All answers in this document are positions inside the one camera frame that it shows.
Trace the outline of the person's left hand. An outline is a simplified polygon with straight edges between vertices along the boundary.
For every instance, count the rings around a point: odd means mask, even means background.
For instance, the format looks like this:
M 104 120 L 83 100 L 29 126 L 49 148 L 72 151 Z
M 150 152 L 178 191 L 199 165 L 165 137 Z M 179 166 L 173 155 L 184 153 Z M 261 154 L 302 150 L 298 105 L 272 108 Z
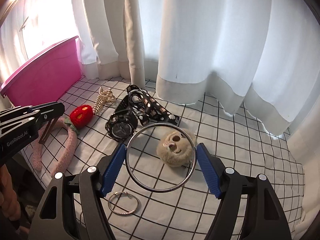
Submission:
M 12 187 L 11 175 L 5 165 L 1 167 L 1 210 L 4 217 L 11 221 L 21 217 L 17 194 Z

